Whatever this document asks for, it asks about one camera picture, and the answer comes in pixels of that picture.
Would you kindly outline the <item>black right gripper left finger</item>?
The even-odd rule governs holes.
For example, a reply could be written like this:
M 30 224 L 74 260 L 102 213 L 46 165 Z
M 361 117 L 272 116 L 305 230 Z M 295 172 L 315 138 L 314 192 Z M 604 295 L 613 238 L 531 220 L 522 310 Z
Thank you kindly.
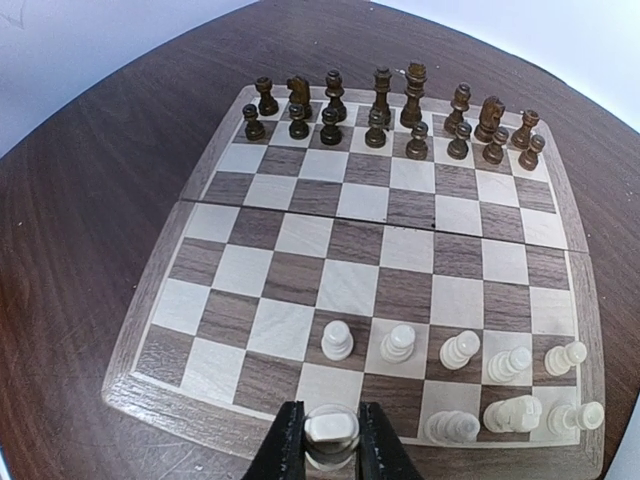
M 304 420 L 302 401 L 284 402 L 242 479 L 304 480 Z

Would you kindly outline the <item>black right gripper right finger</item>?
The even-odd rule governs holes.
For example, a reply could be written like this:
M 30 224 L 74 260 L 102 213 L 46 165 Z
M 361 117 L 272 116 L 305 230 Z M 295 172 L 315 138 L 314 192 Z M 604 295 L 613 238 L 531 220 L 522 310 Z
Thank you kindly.
M 377 402 L 361 402 L 358 479 L 422 479 L 384 410 Z

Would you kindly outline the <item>white chess queen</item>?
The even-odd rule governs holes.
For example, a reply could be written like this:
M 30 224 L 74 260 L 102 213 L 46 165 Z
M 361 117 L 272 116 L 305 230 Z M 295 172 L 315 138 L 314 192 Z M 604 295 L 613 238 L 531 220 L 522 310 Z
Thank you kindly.
M 320 471 L 344 467 L 359 444 L 356 413 L 339 404 L 326 404 L 311 410 L 304 421 L 303 446 L 309 463 Z

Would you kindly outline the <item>white chess piece handed over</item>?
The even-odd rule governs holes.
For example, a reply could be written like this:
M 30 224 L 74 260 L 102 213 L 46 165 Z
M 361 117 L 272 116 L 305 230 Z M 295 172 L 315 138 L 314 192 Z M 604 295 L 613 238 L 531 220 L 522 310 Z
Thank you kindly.
M 415 341 L 415 329 L 407 324 L 400 324 L 386 334 L 381 341 L 381 358 L 390 364 L 403 363 L 412 355 Z

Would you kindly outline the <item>white chess rook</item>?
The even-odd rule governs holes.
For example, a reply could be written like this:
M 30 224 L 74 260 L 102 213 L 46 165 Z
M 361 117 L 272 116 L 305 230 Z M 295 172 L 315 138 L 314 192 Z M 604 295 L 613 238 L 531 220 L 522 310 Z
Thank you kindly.
M 323 330 L 321 349 L 331 361 L 342 361 L 350 356 L 354 347 L 354 339 L 349 326 L 341 321 L 329 322 Z

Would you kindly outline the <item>white chess pawn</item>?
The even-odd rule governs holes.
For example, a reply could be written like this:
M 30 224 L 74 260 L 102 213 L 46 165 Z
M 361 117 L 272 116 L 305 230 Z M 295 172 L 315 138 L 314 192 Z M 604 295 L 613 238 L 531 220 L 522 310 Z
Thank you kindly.
M 551 348 L 544 357 L 546 371 L 552 376 L 561 376 L 586 360 L 587 348 L 581 341 Z
M 524 372 L 532 363 L 531 351 L 524 346 L 504 350 L 494 355 L 487 364 L 487 375 L 496 383 L 507 383 Z
M 465 367 L 481 346 L 479 336 L 471 330 L 465 330 L 448 338 L 439 350 L 441 364 L 449 370 Z

